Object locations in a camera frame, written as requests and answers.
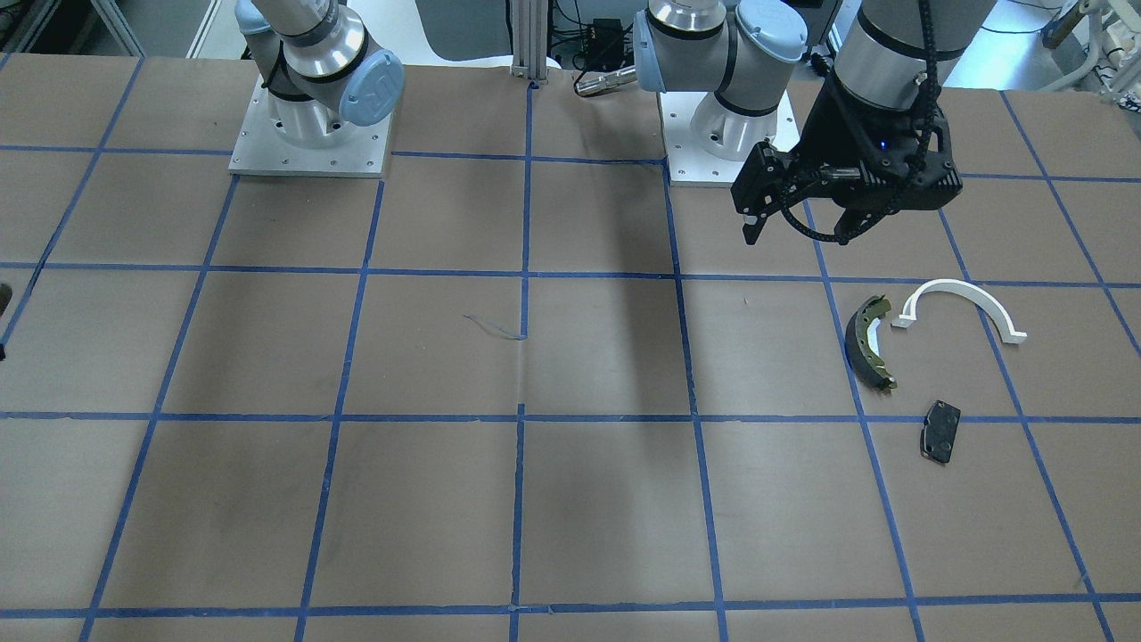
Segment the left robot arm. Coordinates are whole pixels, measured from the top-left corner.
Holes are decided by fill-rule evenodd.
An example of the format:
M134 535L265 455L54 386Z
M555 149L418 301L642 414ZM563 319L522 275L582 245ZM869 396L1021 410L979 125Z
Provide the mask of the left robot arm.
M962 190L942 81L992 1L864 1L791 151L726 128L776 115L807 25L783 1L652 1L633 21L639 86L702 91L706 149L741 160L730 187L747 244L772 216L844 245L903 210L936 210Z

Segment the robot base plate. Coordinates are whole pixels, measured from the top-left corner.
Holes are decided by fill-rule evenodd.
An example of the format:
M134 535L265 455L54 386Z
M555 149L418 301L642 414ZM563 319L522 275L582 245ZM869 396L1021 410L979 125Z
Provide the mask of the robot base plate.
M762 117L729 112L705 91L659 94L659 107L669 180L674 185L730 186L756 143L788 152L800 138L788 94Z
M380 179L394 115L354 125L318 101L283 101L254 81L230 154L232 174Z

